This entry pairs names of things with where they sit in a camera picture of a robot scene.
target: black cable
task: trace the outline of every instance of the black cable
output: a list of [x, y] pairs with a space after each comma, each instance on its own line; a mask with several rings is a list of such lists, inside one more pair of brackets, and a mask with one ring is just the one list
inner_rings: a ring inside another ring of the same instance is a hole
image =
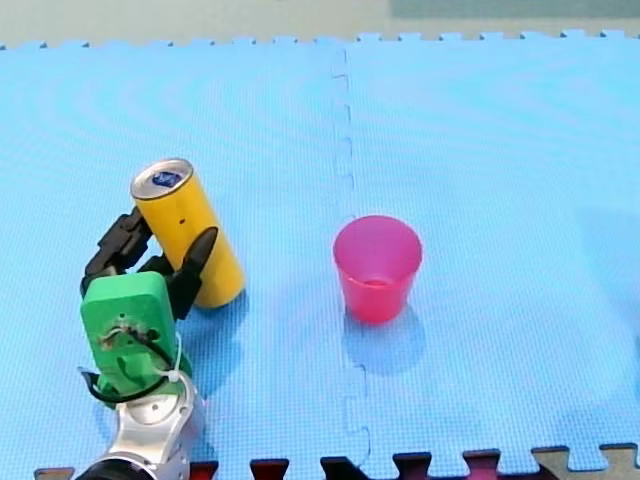
[[[147, 347], [149, 350], [155, 353], [158, 357], [160, 357], [162, 361], [166, 364], [165, 368], [167, 370], [171, 370], [173, 368], [173, 365], [172, 365], [173, 362], [169, 358], [169, 355], [167, 355], [167, 353], [164, 350], [162, 350], [160, 347], [154, 344], [151, 340], [140, 335], [135, 330], [128, 330], [126, 331], [126, 333], [129, 334], [136, 342]], [[160, 379], [157, 382], [155, 382], [153, 385], [150, 385], [149, 387], [139, 392], [132, 393], [129, 395], [110, 396], [102, 393], [98, 389], [97, 383], [98, 383], [98, 378], [100, 377], [98, 374], [87, 372], [87, 371], [80, 371], [80, 374], [82, 375], [82, 378], [84, 378], [84, 381], [87, 383], [87, 388], [89, 389], [89, 393], [91, 394], [91, 396], [93, 396], [97, 400], [100, 400], [101, 402], [109, 403], [109, 404], [127, 403], [127, 402], [132, 402], [134, 400], [138, 400], [140, 398], [146, 397], [147, 395], [156, 391], [158, 388], [162, 387], [169, 380], [166, 376], [162, 375]]]

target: can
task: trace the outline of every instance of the can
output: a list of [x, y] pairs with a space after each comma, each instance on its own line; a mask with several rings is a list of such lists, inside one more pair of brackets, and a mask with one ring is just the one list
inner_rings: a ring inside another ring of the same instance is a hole
[[191, 163], [168, 158], [150, 165], [131, 182], [131, 196], [174, 269], [203, 230], [218, 227], [195, 304], [219, 307], [238, 296], [244, 274]]

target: can lid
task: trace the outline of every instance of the can lid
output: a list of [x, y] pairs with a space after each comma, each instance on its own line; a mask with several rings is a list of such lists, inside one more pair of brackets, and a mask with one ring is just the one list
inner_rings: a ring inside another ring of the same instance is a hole
[[135, 176], [131, 195], [138, 200], [164, 197], [178, 190], [193, 175], [193, 167], [182, 158], [155, 162]]

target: plastic cup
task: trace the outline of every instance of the plastic cup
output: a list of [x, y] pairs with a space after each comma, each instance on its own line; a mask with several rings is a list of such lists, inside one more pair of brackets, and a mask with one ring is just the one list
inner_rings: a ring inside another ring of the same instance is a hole
[[333, 245], [347, 310], [364, 323], [398, 315], [420, 263], [418, 235], [395, 218], [370, 215], [344, 227]]

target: cable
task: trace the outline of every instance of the cable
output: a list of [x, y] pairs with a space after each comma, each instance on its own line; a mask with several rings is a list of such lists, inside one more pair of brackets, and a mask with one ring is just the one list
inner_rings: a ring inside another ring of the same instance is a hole
[[[165, 363], [166, 365], [166, 369], [167, 369], [167, 373], [165, 374], [165, 372], [163, 371], [159, 371], [162, 372], [160, 375], [160, 379], [155, 382], [153, 385], [150, 385], [149, 387], [136, 392], [136, 393], [132, 393], [129, 395], [107, 395], [103, 392], [101, 392], [98, 387], [97, 387], [97, 383], [98, 383], [98, 378], [100, 377], [98, 374], [96, 373], [92, 373], [89, 372], [85, 369], [80, 368], [80, 374], [82, 375], [82, 378], [84, 378], [84, 381], [87, 384], [87, 388], [89, 390], [89, 393], [91, 394], [91, 396], [93, 396], [95, 399], [100, 400], [101, 402], [104, 403], [108, 403], [108, 404], [118, 404], [118, 403], [127, 403], [127, 402], [132, 402], [134, 400], [138, 400], [140, 398], [146, 397], [147, 395], [153, 393], [155, 390], [157, 390], [158, 388], [160, 388], [161, 386], [163, 386], [166, 382], [168, 382], [169, 380], [173, 379], [173, 377], [171, 376], [171, 373], [174, 373], [174, 370], [171, 368], [172, 367], [172, 361], [171, 358], [169, 358], [169, 355], [167, 355], [167, 353], [162, 350], [161, 348], [159, 348], [156, 344], [154, 344], [151, 340], [147, 339], [146, 337], [144, 337], [143, 335], [140, 335], [140, 333], [138, 333], [135, 330], [132, 329], [119, 329], [119, 331], [114, 332], [115, 334], [117, 333], [127, 333], [128, 335], [130, 335], [136, 342], [138, 342], [139, 344], [141, 344], [144, 347], [147, 347], [149, 350], [151, 350], [154, 354], [156, 354], [158, 357], [160, 357], [160, 359]], [[180, 357], [182, 354], [182, 342], [180, 341], [178, 343], [178, 362], [180, 361]]]

